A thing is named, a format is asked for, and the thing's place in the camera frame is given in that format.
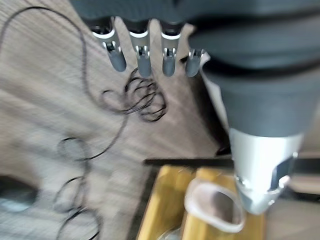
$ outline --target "silver metal joint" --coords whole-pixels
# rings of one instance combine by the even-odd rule
[[[118,72],[123,72],[127,67],[127,63],[124,53],[120,47],[120,41],[114,26],[114,22],[112,21],[111,23],[112,30],[109,33],[99,34],[93,31],[92,34],[100,42],[101,46],[106,49],[113,68]]]
[[[111,52],[113,51],[118,53],[122,51],[118,34],[114,28],[107,34],[98,34],[94,31],[92,32],[92,34],[100,42],[101,46],[107,50],[108,54],[111,54]]]
[[[200,60],[205,53],[203,49],[191,48],[185,65],[185,73],[188,77],[195,76],[200,68]]]
[[[248,212],[262,214],[289,184],[304,135],[265,137],[231,128],[229,136],[241,203]]]
[[[147,78],[151,74],[149,31],[143,33],[130,31],[129,34],[136,54],[139,73],[142,77]]]

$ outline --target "coiled black wire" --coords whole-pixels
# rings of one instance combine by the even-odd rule
[[[63,156],[66,160],[70,160],[72,158],[72,156],[67,151],[67,144],[76,143],[78,145],[79,149],[81,149],[82,151],[82,156],[78,159],[73,160],[77,160],[80,162],[83,168],[83,174],[66,181],[54,197],[53,208],[60,213],[69,213],[69,216],[62,223],[58,231],[56,240],[59,240],[61,238],[62,232],[68,225],[68,223],[70,223],[72,219],[76,218],[77,216],[83,213],[91,214],[94,217],[97,226],[96,233],[93,234],[93,236],[90,237],[88,240],[99,239],[103,224],[102,218],[99,217],[95,209],[91,209],[86,206],[88,193],[87,176],[91,172],[92,160],[106,153],[117,142],[118,138],[121,136],[122,132],[124,131],[127,125],[129,114],[138,113],[143,121],[156,122],[166,114],[168,109],[167,101],[158,84],[155,82],[154,77],[140,77],[138,75],[137,68],[134,69],[130,74],[122,93],[118,93],[112,89],[107,89],[101,92],[100,98],[97,101],[90,92],[89,83],[87,79],[87,44],[85,41],[84,34],[82,33],[81,29],[67,16],[47,7],[30,6],[13,13],[5,21],[0,32],[0,53],[2,51],[6,31],[9,28],[12,20],[14,20],[20,14],[31,10],[54,13],[60,16],[62,19],[66,20],[70,25],[72,25],[72,27],[77,31],[82,45],[81,80],[85,94],[99,108],[111,111],[115,114],[123,115],[123,121],[117,134],[114,136],[111,142],[105,147],[105,149],[99,153],[92,155],[89,145],[83,139],[76,137],[67,137],[61,140],[61,142],[58,144],[58,153],[61,156]],[[122,108],[114,107],[108,102],[107,98],[110,98],[111,95],[116,95],[117,99],[120,100],[122,104]],[[73,182],[76,182],[77,184],[70,206],[59,206],[58,202],[63,192],[66,190],[66,187]]]

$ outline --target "robotic hand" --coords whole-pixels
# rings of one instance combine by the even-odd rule
[[[235,183],[244,208],[263,213],[290,180],[293,159],[319,101],[320,2],[313,0],[70,0],[101,41],[117,71],[126,61],[113,25],[129,30],[143,77],[151,73],[148,22],[160,20],[162,69],[175,70],[184,23],[189,37],[186,64],[202,68],[221,89],[226,109]]]

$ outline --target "wood grain surface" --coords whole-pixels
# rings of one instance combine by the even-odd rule
[[[30,6],[61,12],[81,28],[87,42],[89,88],[96,98],[106,88],[122,90],[137,61],[120,19],[116,19],[116,27],[127,61],[122,73],[112,68],[106,52],[67,0],[1,0],[0,28],[11,14]],[[192,98],[188,84],[192,79],[185,76],[179,63],[173,77],[163,76],[158,22],[153,20],[150,29],[152,69],[169,109],[154,124],[131,115],[117,144],[93,162],[87,204],[103,216],[102,240],[134,239],[128,237],[129,231],[150,173],[150,168],[141,165],[143,159],[212,157],[217,150]],[[191,31],[187,26],[182,32],[178,59],[188,52],[186,37]],[[81,137],[98,153],[121,126],[123,116],[102,111],[84,94],[81,64],[79,36],[65,20],[32,10],[11,23],[0,51],[0,174],[33,182],[40,193],[25,212],[0,210],[1,240],[54,240],[67,217],[53,211],[54,195],[66,180],[81,173],[77,163],[57,154],[58,142]],[[314,204],[278,201],[268,216],[273,219],[267,225],[268,239],[319,239],[319,213]]]

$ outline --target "robotic finger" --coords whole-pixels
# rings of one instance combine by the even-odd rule
[[[113,68],[118,72],[126,70],[127,63],[120,47],[117,30],[114,26],[114,18],[106,18],[103,25],[92,26],[91,30],[102,47],[106,49]]]

